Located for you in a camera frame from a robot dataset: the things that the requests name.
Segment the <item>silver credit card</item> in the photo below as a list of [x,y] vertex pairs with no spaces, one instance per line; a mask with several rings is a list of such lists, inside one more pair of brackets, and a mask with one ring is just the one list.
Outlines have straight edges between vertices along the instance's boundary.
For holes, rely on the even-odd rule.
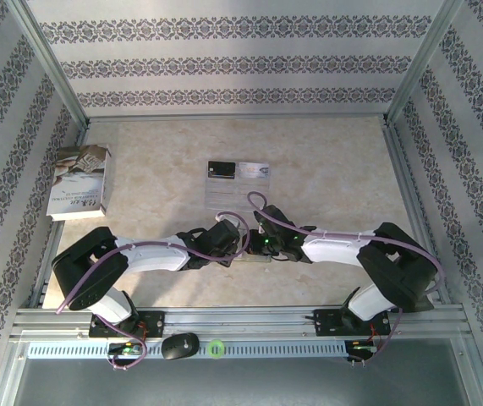
[[239,176],[241,178],[269,178],[270,167],[267,163],[239,162]]

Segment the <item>black credit card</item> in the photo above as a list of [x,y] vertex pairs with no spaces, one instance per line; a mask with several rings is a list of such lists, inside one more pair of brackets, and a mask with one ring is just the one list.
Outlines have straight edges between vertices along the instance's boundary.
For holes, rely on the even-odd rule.
[[235,174],[235,162],[209,161],[207,164],[208,178],[235,179]]

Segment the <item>clear plastic card sheet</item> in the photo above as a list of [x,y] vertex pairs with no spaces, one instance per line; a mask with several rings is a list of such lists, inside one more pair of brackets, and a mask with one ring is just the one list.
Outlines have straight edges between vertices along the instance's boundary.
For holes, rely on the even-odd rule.
[[205,207],[214,211],[251,212],[252,205],[247,194],[257,191],[266,195],[270,189],[271,166],[269,178],[241,178],[236,163],[235,179],[208,178],[206,173]]

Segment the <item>black computer mouse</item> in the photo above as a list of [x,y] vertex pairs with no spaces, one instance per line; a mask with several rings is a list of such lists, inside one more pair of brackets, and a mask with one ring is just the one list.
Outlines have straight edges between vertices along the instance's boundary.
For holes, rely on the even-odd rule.
[[161,354],[165,360],[194,356],[200,349],[200,339],[193,332],[174,334],[162,342]]

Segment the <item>grey metal panel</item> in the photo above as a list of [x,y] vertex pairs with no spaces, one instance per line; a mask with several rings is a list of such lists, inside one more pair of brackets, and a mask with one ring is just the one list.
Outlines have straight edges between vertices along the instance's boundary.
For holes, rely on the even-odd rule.
[[483,406],[483,370],[446,339],[398,340],[366,365],[334,358],[32,359],[19,346],[0,406]]

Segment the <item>paperback book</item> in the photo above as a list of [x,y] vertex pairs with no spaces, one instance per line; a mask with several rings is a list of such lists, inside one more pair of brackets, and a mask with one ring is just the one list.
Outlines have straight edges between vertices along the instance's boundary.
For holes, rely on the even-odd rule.
[[60,149],[47,215],[55,222],[105,216],[111,160],[107,144]]

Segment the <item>aluminium mounting rail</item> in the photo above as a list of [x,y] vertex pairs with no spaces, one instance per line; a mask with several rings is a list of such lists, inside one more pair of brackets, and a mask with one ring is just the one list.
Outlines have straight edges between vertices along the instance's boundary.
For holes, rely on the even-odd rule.
[[[193,332],[201,338],[249,340],[316,337],[311,306],[161,308],[165,313],[162,336]],[[22,309],[14,319],[12,341],[88,339],[92,314]],[[460,304],[437,304],[433,310],[399,315],[387,312],[391,332],[398,338],[452,338],[472,334]]]

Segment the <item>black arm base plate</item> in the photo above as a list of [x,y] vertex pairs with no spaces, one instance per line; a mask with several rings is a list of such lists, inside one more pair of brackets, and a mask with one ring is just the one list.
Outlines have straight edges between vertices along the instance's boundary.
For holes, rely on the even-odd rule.
[[[160,338],[164,327],[165,313],[163,311],[139,310],[138,315],[132,315],[121,321],[115,327],[139,338]],[[106,326],[96,315],[91,317],[89,328],[90,338],[117,338],[123,334]]]
[[391,332],[386,311],[369,321],[362,321],[349,310],[316,309],[311,320],[314,322],[317,337],[370,336],[373,332],[387,335]]

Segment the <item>aluminium back rail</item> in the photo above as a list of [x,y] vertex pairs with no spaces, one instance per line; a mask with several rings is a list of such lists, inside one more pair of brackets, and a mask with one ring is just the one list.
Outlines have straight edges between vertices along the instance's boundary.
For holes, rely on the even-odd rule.
[[223,120],[258,120],[258,119],[320,119],[320,118],[378,118],[384,122],[385,113],[199,113],[199,114],[163,114],[163,115],[123,115],[90,117],[88,124],[94,123],[131,123],[131,122],[173,122],[173,121],[223,121]]

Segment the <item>aluminium side rail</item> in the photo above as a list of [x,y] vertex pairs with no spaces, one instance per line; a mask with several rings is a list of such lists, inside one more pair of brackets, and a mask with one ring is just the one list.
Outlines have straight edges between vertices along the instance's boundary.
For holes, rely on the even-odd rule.
[[381,129],[412,229],[412,237],[441,262],[444,270],[443,282],[431,297],[440,299],[442,304],[457,304],[457,294],[453,292],[453,283],[455,282],[453,272],[456,271],[456,267],[453,262],[449,263],[446,258],[443,258],[441,250],[436,247],[435,234],[432,232],[424,203],[420,199],[414,169],[409,163],[408,156],[403,150],[395,128],[386,121],[382,121]]
[[17,308],[36,307],[43,300],[52,275],[48,262],[55,256],[63,232],[63,224],[53,222],[46,214],[55,161],[61,147],[76,145],[84,136],[85,131],[78,130],[73,124],[55,127],[38,173],[33,178],[28,206],[31,220],[30,245],[25,249],[25,262],[20,267],[19,295],[14,298]]

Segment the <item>aluminium frame post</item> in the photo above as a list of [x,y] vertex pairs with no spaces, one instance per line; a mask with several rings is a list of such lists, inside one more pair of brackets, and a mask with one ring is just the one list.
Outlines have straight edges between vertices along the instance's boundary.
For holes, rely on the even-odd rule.
[[87,129],[89,119],[84,108],[74,92],[67,75],[56,58],[46,36],[25,0],[4,0],[9,11],[19,24],[20,29],[28,39],[41,66],[54,84],[63,103],[71,113],[80,129]]
[[386,126],[390,126],[398,119],[418,80],[424,73],[426,66],[463,3],[464,0],[443,0],[442,6],[436,13],[424,40],[420,44],[419,50],[414,55],[412,63],[394,95],[390,107],[384,114]]

